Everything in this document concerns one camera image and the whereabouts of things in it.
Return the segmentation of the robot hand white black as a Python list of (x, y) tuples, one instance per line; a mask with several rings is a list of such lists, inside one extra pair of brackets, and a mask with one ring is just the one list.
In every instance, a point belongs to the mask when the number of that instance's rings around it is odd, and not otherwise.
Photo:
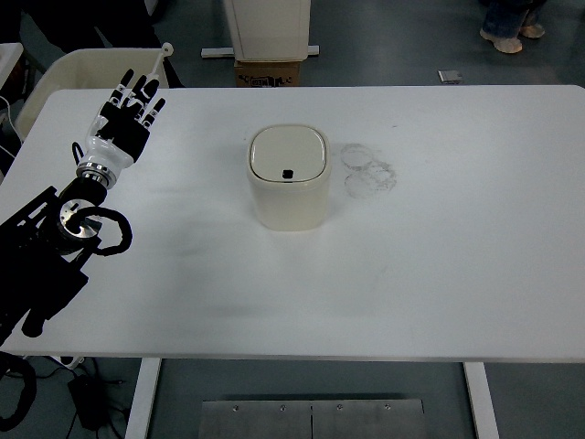
[(79, 160), (80, 172), (91, 166), (118, 174), (142, 154), (165, 99), (156, 96), (160, 85), (156, 75), (143, 75), (131, 85), (133, 76), (132, 69), (124, 73), (94, 118)]

